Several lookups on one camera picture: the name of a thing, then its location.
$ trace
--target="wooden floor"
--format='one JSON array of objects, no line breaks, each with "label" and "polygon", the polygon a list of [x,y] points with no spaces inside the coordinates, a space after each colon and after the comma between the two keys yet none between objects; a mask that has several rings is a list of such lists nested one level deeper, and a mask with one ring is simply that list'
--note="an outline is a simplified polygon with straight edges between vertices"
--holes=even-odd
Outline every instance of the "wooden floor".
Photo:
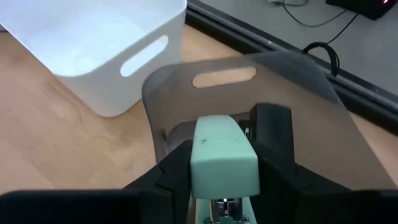
[{"label": "wooden floor", "polygon": [[[142,102],[95,115],[9,34],[0,34],[0,193],[121,188],[150,169],[154,150]],[[185,26],[183,60],[238,55]],[[398,183],[398,139],[354,116]]]}]

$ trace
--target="translucent gray plastic bin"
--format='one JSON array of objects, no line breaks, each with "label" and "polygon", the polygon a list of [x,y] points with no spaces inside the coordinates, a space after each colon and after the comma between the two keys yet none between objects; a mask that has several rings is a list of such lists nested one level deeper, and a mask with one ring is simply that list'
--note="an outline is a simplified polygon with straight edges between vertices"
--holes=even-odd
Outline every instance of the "translucent gray plastic bin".
[{"label": "translucent gray plastic bin", "polygon": [[[256,69],[245,82],[192,84],[199,74],[245,67]],[[256,103],[275,103],[292,110],[298,164],[350,189],[396,188],[325,73],[304,55],[271,52],[167,66],[144,82],[142,98],[157,162],[192,139],[197,118],[229,114],[239,120]]]}]

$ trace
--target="black baseboard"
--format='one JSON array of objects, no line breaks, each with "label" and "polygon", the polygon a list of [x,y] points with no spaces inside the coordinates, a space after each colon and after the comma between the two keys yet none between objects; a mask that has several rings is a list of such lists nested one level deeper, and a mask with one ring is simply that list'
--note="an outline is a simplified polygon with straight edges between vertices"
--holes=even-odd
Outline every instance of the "black baseboard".
[{"label": "black baseboard", "polygon": [[[226,44],[242,54],[253,54],[270,50],[297,49],[288,43],[285,43],[261,30],[245,24],[223,12],[220,12],[202,2],[191,0],[188,2],[186,24],[198,29],[199,31],[211,36],[212,38]],[[250,32],[258,36],[271,40],[275,45],[270,45],[261,39],[257,39],[250,35]],[[330,66],[327,62],[314,57],[321,66],[327,68]],[[388,130],[389,132],[398,134],[398,109],[394,106],[382,101],[375,96],[367,93],[347,82],[337,79],[329,74],[325,74],[337,95],[340,97],[347,110],[367,119],[368,121]],[[339,71],[339,75],[348,80],[367,88],[369,91],[377,92],[382,97],[398,103],[398,97],[386,90],[380,89],[371,83],[368,83],[344,70]]]}]

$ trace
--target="bin handle hole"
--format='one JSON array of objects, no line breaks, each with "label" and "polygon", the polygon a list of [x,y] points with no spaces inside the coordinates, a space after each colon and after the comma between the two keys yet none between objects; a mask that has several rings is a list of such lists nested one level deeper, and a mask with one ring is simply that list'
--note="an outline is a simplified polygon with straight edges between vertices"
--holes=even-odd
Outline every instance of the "bin handle hole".
[{"label": "bin handle hole", "polygon": [[163,35],[126,60],[120,68],[123,77],[129,77],[164,51],[169,38]]},{"label": "bin handle hole", "polygon": [[233,68],[222,71],[207,72],[197,75],[192,80],[196,88],[208,88],[213,86],[228,85],[246,82],[252,79],[257,73],[254,67]]}]

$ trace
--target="black device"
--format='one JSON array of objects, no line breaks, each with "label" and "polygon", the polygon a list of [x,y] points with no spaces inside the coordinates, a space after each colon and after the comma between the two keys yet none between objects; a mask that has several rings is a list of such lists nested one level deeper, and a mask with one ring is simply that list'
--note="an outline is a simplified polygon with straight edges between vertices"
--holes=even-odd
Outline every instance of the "black device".
[{"label": "black device", "polygon": [[[398,190],[353,191],[294,160],[289,108],[258,104],[238,122],[258,157],[258,224],[398,223]],[[122,190],[41,190],[0,197],[0,223],[185,224],[192,141]]]},{"label": "black device", "polygon": [[397,3],[397,0],[326,0],[326,3],[376,20],[390,10]]}]

